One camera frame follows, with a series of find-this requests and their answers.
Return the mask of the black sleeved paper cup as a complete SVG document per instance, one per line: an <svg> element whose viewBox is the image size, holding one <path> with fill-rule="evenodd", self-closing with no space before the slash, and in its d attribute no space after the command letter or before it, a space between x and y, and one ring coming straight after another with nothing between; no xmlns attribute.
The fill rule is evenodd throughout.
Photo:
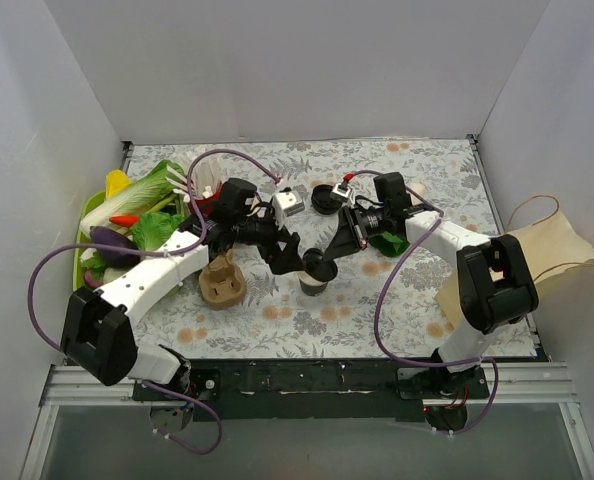
<svg viewBox="0 0 594 480"><path fill-rule="evenodd" d="M305 271L298 272L297 277L302 292L307 296L316 296L321 294L326 290L328 285L327 282L316 280Z"/></svg>

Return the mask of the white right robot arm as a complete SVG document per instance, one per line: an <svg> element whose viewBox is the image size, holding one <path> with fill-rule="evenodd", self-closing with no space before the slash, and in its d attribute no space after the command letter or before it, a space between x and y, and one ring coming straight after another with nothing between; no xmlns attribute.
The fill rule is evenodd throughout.
<svg viewBox="0 0 594 480"><path fill-rule="evenodd" d="M491 237L446 220L443 211L405 184L398 172L375 173L377 203L358 205L344 176L331 191L341 203L338 227L323 258L332 261L364 250L372 238L384 233L404 238L406 261L419 247L447 262L457 275L462 319L448 339L426 362L431 389L452 397L466 384L464 371L481 363L497 331L515 324L539 304L523 249L510 234Z"/></svg>

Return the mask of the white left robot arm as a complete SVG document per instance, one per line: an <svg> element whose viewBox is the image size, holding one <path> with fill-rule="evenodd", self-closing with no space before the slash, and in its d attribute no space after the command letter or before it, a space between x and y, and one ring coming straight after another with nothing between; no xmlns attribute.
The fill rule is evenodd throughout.
<svg viewBox="0 0 594 480"><path fill-rule="evenodd" d="M155 383L167 399L182 398L190 386L189 360L169 347L137 343L136 326L177 284L235 244L255 246L276 275L303 270L300 237L285 226L302 209L290 188L261 202L252 183L227 180L217 199L187 217L157 250L142 253L133 268L96 290L81 287L71 295L61 352L105 386L130 378Z"/></svg>

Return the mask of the black coffee lid stack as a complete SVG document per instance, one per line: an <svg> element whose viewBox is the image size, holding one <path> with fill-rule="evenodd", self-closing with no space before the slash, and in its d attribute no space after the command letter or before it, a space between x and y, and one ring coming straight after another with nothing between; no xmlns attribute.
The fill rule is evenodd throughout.
<svg viewBox="0 0 594 480"><path fill-rule="evenodd" d="M311 206L321 215L336 214L342 207L342 203L332 197L333 186L320 184L315 186L311 192Z"/></svg>

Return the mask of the floral patterned table mat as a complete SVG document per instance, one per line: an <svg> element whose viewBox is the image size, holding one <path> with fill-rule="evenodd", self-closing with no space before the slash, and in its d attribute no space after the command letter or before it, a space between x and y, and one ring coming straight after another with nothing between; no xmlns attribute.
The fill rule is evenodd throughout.
<svg viewBox="0 0 594 480"><path fill-rule="evenodd" d="M224 177L251 181L263 197L274 192L275 177L308 198L315 186L352 171L356 192L372 197L371 173L397 171L407 184L421 183L423 197L448 220L475 233L498 231L479 160L466 139L139 145L125 170L136 180L183 153L218 163ZM253 247L236 247L234 261L247 283L239 304L211 309L190 277L143 317L136 340L190 358L376 357L384 351L424 357L458 324L459 311L446 293L450 266L424 249L399 273L393 272L395 259L372 248L341 259L337 277L316 296L302 292L295 274L272 274Z"/></svg>

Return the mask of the green white bok choy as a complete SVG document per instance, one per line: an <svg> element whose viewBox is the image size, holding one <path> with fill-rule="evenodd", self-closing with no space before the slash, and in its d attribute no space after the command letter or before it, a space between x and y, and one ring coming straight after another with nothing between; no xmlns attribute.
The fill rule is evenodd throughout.
<svg viewBox="0 0 594 480"><path fill-rule="evenodd" d="M409 185L409 189L412 205L416 206L421 204L422 201L419 199L419 196L424 196L426 194L426 188L421 183L413 182ZM388 258L399 257L409 248L409 242L403 236L390 234L388 232L370 238L369 244L383 256Z"/></svg>

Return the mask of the brown cardboard cup carrier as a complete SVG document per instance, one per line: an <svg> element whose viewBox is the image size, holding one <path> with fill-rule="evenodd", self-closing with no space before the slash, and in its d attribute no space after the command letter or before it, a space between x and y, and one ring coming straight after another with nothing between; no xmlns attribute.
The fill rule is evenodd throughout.
<svg viewBox="0 0 594 480"><path fill-rule="evenodd" d="M204 302L214 310L231 308L247 293L247 283L233 261L233 250L218 255L199 274L199 287Z"/></svg>

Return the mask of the red ribbed cup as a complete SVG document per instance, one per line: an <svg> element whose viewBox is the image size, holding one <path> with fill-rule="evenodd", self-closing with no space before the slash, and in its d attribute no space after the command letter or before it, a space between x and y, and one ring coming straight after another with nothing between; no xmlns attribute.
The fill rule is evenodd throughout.
<svg viewBox="0 0 594 480"><path fill-rule="evenodd" d="M219 200L220 193L217 192L208 198L197 198L194 200L196 206L204 216L210 216Z"/></svg>

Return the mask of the green lettuce leaf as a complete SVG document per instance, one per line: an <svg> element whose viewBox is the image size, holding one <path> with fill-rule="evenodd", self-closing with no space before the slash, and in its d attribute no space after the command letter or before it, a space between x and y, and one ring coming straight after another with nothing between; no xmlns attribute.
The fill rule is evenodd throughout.
<svg viewBox="0 0 594 480"><path fill-rule="evenodd" d="M164 245L183 220L182 214L161 211L144 213L130 229L132 241L139 250L156 251Z"/></svg>

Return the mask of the large napa cabbage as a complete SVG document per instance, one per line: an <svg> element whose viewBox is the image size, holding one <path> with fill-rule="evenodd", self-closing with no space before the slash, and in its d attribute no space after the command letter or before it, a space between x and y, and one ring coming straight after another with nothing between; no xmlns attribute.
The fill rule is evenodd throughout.
<svg viewBox="0 0 594 480"><path fill-rule="evenodd" d="M88 235L93 227L110 227L114 216L139 215L169 197L181 183L183 169L170 160L160 161L146 176L129 184L111 198L85 214L79 222L79 231Z"/></svg>

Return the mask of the red chili pepper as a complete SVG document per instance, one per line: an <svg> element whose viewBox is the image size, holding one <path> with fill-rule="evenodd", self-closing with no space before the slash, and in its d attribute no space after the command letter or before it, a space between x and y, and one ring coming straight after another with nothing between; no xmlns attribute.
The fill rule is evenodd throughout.
<svg viewBox="0 0 594 480"><path fill-rule="evenodd" d="M131 228L139 221L139 217L134 215L113 216L109 218L109 221L117 226Z"/></svg>

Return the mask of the yellow pepper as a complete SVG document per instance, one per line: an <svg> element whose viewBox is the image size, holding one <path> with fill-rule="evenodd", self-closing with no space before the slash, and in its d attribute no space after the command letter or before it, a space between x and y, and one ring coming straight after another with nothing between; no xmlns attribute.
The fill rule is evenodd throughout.
<svg viewBox="0 0 594 480"><path fill-rule="evenodd" d="M105 196L111 198L130 185L130 179L122 170L113 170L105 177Z"/></svg>

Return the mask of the purple eggplant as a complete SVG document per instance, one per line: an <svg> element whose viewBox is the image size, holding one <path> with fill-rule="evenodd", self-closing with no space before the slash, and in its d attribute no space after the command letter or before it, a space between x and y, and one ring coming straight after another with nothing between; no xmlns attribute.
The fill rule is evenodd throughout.
<svg viewBox="0 0 594 480"><path fill-rule="evenodd" d="M130 269L136 266L141 260L139 254L131 254L131 251L138 250L137 245L131 239L115 230L108 227L96 226L91 229L90 238L94 244L120 248L120 251L97 248L99 257L107 267Z"/></svg>

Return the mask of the small purple vegetable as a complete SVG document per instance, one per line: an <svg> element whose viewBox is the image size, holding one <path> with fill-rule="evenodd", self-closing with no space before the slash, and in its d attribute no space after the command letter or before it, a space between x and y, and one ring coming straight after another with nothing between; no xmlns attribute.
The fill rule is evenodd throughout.
<svg viewBox="0 0 594 480"><path fill-rule="evenodd" d="M83 275L84 283L91 289L100 288L103 284L103 273L95 270L86 270Z"/></svg>

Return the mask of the brown paper bag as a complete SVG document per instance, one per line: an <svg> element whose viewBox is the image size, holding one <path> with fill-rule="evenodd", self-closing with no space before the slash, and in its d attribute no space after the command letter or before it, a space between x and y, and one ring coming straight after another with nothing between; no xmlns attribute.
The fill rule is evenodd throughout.
<svg viewBox="0 0 594 480"><path fill-rule="evenodd" d="M520 208L538 198L553 200L554 211L528 226L510 230ZM576 233L561 212L559 200L552 195L534 195L518 205L506 232L519 240L540 298L554 289L552 277L577 267L594 267L594 247Z"/></svg>

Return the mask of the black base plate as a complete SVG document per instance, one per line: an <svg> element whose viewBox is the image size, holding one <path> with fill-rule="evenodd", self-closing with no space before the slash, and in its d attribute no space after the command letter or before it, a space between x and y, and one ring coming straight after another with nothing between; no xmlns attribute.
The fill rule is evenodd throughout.
<svg viewBox="0 0 594 480"><path fill-rule="evenodd" d="M196 360L171 389L206 403L223 420L391 418L419 422L422 404L485 400L477 367L449 378L439 369L388 359Z"/></svg>

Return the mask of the aluminium frame rail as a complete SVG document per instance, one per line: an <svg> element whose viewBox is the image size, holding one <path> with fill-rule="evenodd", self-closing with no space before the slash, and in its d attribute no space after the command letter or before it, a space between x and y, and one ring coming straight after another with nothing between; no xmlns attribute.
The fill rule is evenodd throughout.
<svg viewBox="0 0 594 480"><path fill-rule="evenodd" d="M382 360L206 360L194 409L51 370L25 479L594 479L562 363L484 367L455 400Z"/></svg>

